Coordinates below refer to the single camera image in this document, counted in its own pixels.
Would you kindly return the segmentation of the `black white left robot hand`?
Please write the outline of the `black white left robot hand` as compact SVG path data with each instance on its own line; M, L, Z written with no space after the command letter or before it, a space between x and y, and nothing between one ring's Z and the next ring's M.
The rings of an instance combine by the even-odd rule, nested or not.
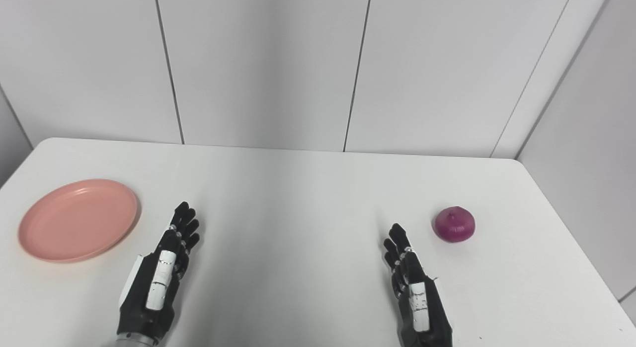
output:
M173 302L200 241L195 216L188 202L179 204L155 250L137 256L120 297L117 347L156 347L172 327Z

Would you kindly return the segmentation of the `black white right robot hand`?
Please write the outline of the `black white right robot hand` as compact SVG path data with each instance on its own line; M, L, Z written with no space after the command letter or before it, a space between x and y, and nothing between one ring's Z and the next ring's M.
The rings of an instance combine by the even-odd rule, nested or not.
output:
M405 347L452 347L453 330L436 281L423 270L405 229L394 223L383 246L400 312Z

